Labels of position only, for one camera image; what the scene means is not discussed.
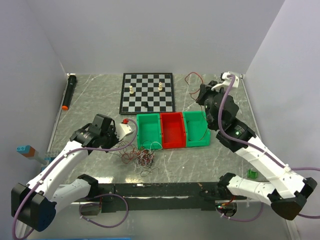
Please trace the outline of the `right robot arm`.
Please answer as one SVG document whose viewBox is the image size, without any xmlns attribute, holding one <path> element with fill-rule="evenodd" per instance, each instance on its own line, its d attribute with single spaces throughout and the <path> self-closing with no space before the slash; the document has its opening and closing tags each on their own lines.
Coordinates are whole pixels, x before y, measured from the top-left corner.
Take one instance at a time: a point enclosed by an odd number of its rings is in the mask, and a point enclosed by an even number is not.
<svg viewBox="0 0 320 240">
<path fill-rule="evenodd" d="M 224 147 L 245 159 L 267 180 L 258 182 L 228 172 L 217 183 L 219 196 L 226 200 L 243 196 L 260 201 L 280 217 L 294 220 L 318 183 L 284 164 L 248 125 L 237 119 L 238 105 L 224 89 L 216 90 L 217 84 L 213 80 L 202 83 L 196 99 L 204 107 L 208 129 L 216 131 L 216 138 Z"/>
</svg>

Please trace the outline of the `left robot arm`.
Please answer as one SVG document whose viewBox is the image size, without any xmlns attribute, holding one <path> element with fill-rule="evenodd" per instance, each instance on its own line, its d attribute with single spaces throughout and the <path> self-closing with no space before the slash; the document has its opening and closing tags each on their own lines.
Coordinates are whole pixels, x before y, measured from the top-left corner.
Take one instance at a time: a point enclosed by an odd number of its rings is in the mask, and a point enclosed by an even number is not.
<svg viewBox="0 0 320 240">
<path fill-rule="evenodd" d="M 17 183 L 11 190 L 12 236 L 16 237 L 17 222 L 42 232 L 56 214 L 70 203 L 85 198 L 95 200 L 99 195 L 98 181 L 86 174 L 60 188 L 65 177 L 93 151 L 113 152 L 114 146 L 130 135 L 132 129 L 103 114 L 92 123 L 74 131 L 58 156 L 28 183 Z"/>
</svg>

